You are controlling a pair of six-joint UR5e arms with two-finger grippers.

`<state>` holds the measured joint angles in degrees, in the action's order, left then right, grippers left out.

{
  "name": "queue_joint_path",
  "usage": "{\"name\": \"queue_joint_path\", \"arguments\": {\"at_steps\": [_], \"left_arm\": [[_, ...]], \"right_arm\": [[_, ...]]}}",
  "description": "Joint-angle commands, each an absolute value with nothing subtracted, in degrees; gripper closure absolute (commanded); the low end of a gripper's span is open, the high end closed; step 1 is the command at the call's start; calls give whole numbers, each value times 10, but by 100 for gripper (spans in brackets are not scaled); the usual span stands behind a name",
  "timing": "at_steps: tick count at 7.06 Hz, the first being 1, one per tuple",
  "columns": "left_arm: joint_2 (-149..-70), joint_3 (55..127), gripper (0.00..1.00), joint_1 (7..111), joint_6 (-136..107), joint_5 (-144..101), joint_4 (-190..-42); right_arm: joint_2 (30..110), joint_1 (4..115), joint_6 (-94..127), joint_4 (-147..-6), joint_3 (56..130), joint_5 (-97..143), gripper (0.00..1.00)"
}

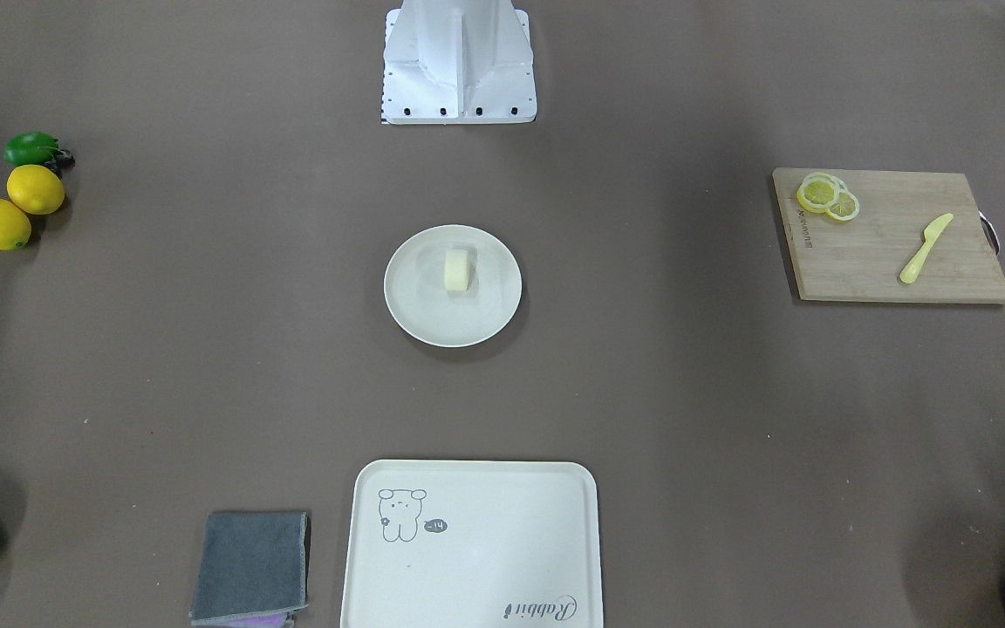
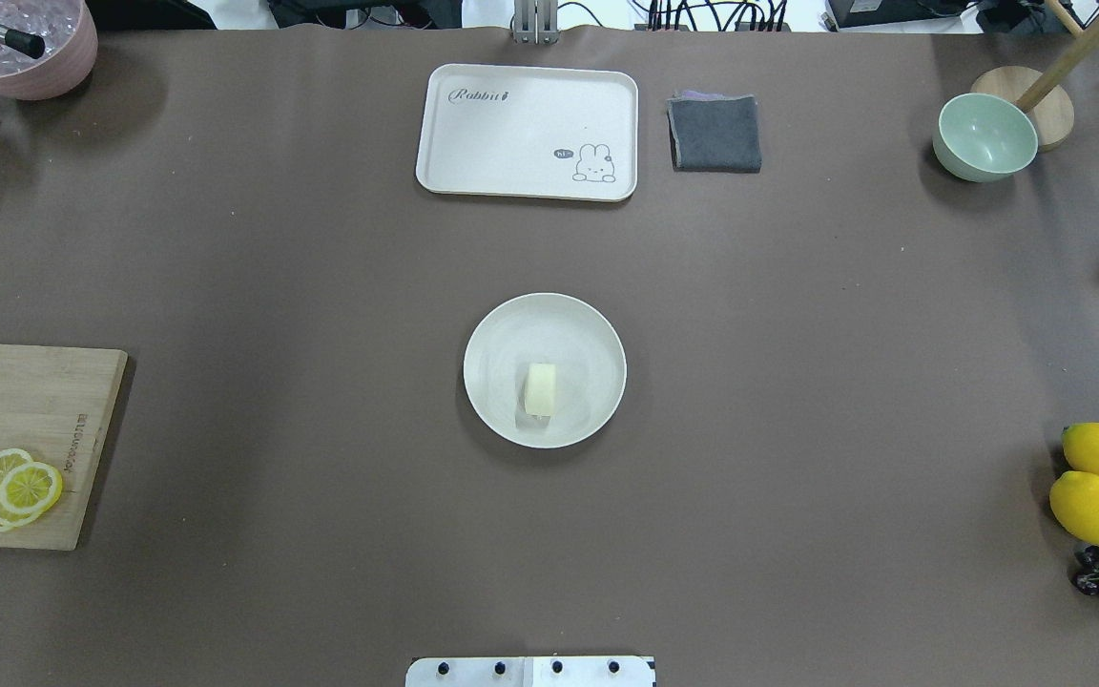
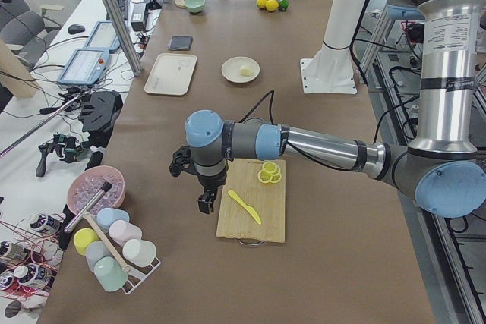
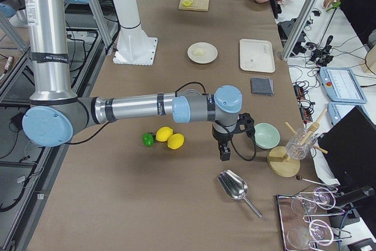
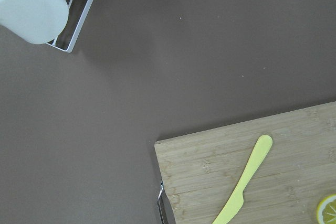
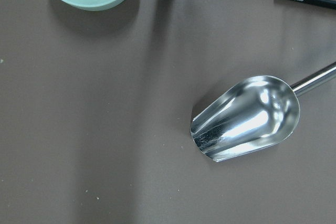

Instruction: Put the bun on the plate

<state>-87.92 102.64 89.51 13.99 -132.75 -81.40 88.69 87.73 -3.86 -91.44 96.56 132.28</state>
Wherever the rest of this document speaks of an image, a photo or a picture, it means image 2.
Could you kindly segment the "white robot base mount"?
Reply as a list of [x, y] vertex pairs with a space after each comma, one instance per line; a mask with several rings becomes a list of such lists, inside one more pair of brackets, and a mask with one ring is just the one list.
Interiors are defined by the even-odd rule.
[[422, 657], [406, 686], [655, 686], [653, 657], [599, 656]]

